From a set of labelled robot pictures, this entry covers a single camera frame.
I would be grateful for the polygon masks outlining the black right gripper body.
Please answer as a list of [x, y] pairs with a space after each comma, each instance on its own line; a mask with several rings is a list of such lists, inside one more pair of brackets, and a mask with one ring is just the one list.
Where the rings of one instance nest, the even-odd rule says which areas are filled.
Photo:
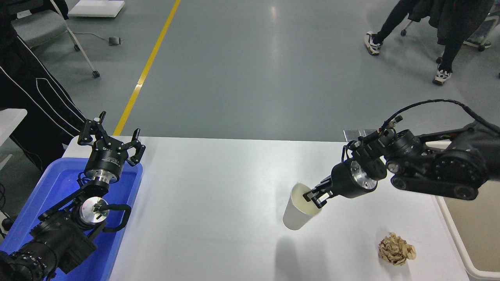
[[348, 199], [373, 192], [377, 188], [377, 180], [370, 178], [355, 160], [347, 160], [334, 166], [331, 180], [333, 194]]

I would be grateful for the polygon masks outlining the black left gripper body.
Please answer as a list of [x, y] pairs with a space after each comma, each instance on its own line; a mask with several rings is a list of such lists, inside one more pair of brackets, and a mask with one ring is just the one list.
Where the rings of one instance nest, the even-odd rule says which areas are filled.
[[93, 148], [84, 169], [84, 174], [88, 178], [107, 176], [109, 180], [120, 180], [128, 156], [125, 151]]

